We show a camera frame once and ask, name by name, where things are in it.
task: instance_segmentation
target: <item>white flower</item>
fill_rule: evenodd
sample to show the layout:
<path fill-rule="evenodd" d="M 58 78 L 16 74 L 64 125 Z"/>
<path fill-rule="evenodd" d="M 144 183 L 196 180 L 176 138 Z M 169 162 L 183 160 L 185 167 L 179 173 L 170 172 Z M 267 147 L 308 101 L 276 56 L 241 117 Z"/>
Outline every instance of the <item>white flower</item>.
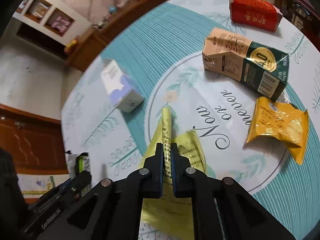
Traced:
<path fill-rule="evenodd" d="M 178 101 L 178 94 L 176 90 L 168 90 L 162 99 L 165 102 L 173 103 Z"/>

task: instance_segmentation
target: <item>printed tablecloth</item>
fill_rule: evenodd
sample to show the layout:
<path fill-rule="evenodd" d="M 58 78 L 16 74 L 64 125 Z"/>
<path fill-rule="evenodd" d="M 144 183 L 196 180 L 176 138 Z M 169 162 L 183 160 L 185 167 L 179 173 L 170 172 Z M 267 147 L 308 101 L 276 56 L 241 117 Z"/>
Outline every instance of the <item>printed tablecloth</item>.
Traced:
<path fill-rule="evenodd" d="M 290 55 L 284 96 L 308 109 L 310 128 L 302 166 L 285 146 L 260 138 L 244 147 L 259 96 L 230 78 L 203 70 L 204 38 L 224 28 Z M 112 58 L 133 78 L 146 98 L 134 112 L 113 109 L 100 78 Z M 62 110 L 65 150 L 89 152 L 92 183 L 125 178 L 137 166 L 169 105 L 173 133 L 195 128 L 213 178 L 235 178 L 296 239 L 320 218 L 320 53 L 290 22 L 275 33 L 230 20 L 228 0 L 169 0 L 114 39 L 95 59 Z M 175 239 L 142 223 L 140 239 Z"/>

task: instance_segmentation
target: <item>yellow snack package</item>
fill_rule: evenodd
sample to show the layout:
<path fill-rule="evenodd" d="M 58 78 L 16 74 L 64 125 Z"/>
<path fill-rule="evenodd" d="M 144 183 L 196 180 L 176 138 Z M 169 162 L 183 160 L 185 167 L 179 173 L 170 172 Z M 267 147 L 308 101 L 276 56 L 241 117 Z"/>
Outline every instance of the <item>yellow snack package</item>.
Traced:
<path fill-rule="evenodd" d="M 302 164 L 308 139 L 308 111 L 291 104 L 274 103 L 266 97 L 257 99 L 246 143 L 257 136 L 271 136 L 285 142 L 298 164 Z"/>
<path fill-rule="evenodd" d="M 199 138 L 195 130 L 172 138 L 170 108 L 162 109 L 162 117 L 157 129 L 141 161 L 153 156 L 158 142 L 164 146 L 164 179 L 160 199 L 144 199 L 141 221 L 147 222 L 154 228 L 183 240 L 193 240 L 193 217 L 190 198 L 176 198 L 172 190 L 171 178 L 171 142 L 177 143 L 180 155 L 190 160 L 192 167 L 205 172 L 205 159 Z"/>

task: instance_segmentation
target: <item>green and beige carton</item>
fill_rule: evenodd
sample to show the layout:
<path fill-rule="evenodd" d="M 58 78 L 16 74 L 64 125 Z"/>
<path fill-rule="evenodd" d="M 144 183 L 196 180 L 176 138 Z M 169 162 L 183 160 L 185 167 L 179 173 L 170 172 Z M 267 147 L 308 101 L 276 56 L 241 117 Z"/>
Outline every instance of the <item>green and beige carton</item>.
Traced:
<path fill-rule="evenodd" d="M 287 84 L 289 55 L 214 28 L 204 40 L 204 68 L 231 77 L 276 101 Z"/>

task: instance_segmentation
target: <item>yellow wrapper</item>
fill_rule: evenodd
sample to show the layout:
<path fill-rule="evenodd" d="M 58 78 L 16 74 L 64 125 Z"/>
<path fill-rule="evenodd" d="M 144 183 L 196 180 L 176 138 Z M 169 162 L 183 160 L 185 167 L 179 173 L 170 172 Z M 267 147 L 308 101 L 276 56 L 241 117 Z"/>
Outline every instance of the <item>yellow wrapper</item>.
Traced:
<path fill-rule="evenodd" d="M 286 103 L 274 103 L 270 99 L 257 99 L 249 127 L 247 143 L 257 136 L 271 136 L 285 142 L 298 164 L 302 164 L 308 139 L 308 111 L 295 109 Z"/>
<path fill-rule="evenodd" d="M 141 221 L 156 229 L 183 240 L 193 240 L 193 218 L 190 198 L 177 199 L 172 191 L 171 178 L 171 142 L 178 145 L 180 155 L 190 160 L 192 167 L 205 172 L 205 159 L 199 138 L 194 130 L 187 131 L 177 138 L 171 137 L 170 108 L 162 109 L 162 118 L 141 162 L 153 156 L 158 142 L 164 145 L 164 183 L 160 199 L 144 199 Z"/>

